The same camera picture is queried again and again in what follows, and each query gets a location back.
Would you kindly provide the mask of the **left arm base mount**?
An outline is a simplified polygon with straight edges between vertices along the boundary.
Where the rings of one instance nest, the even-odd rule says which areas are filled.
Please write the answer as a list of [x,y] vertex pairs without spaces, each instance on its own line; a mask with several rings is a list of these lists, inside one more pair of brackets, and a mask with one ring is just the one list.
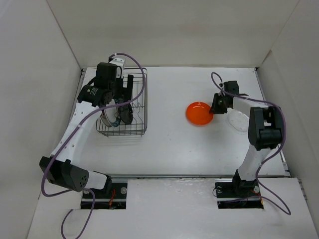
[[92,189],[95,194],[95,210],[124,210],[126,209],[128,182],[112,182],[108,192]]

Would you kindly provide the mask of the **white plate dark rim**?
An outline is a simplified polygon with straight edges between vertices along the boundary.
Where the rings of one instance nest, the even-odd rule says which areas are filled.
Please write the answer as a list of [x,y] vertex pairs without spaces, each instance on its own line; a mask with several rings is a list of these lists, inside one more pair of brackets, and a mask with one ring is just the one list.
[[[122,99],[114,99],[113,100],[113,105],[117,105],[119,103],[122,103]],[[113,127],[118,127],[121,124],[121,113],[122,113],[122,107],[114,107],[113,108],[113,118],[111,121],[111,125]]]

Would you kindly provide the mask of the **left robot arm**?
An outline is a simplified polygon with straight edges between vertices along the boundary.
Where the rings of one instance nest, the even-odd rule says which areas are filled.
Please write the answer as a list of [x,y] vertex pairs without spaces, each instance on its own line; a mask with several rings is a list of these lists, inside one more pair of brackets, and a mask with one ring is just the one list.
[[115,58],[101,62],[96,67],[95,76],[83,84],[75,104],[73,116],[57,147],[49,157],[42,157],[39,163],[43,171],[41,192],[46,197],[54,197],[45,190],[45,181],[65,188],[66,192],[94,190],[99,197],[111,193],[111,177],[97,171],[89,171],[79,166],[80,157],[89,133],[104,110],[114,108],[117,103],[128,103],[120,95],[123,88],[125,60]]

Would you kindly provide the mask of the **orange plate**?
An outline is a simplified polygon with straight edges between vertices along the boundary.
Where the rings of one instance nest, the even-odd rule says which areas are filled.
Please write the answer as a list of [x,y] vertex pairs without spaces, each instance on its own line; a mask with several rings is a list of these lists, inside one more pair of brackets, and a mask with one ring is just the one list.
[[193,102],[186,108],[187,120],[196,126],[204,126],[209,124],[214,117],[210,112],[210,106],[204,102]]

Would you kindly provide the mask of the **white plate red characters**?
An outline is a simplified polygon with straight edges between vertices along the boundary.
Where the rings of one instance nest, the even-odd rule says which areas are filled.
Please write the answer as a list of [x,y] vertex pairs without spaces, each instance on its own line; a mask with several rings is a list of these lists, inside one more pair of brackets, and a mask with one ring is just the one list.
[[110,124],[107,116],[105,115],[104,112],[101,113],[100,115],[100,120],[102,121],[102,123],[106,126],[106,127],[112,127],[112,125]]

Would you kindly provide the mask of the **black plate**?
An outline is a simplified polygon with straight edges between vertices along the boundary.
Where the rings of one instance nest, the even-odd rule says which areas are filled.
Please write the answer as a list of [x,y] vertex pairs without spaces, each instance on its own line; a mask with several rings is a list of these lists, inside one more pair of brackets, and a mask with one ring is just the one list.
[[133,122],[133,109],[130,103],[117,107],[121,121],[128,125]]

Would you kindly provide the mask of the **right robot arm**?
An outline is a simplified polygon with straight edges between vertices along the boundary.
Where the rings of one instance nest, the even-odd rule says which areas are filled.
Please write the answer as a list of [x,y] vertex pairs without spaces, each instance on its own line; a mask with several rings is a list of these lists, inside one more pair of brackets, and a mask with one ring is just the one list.
[[283,142],[284,119],[278,107],[240,94],[237,81],[221,82],[219,87],[221,91],[214,94],[210,112],[221,115],[234,109],[247,116],[250,145],[232,181],[217,183],[216,187],[221,190],[221,198],[248,197],[258,187],[257,175],[262,162]]

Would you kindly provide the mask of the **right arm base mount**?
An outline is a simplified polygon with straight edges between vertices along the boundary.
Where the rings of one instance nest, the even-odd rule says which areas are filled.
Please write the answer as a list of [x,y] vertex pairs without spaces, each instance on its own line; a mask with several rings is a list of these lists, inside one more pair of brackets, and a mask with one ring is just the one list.
[[214,181],[218,209],[263,209],[257,180],[241,180],[238,175]]

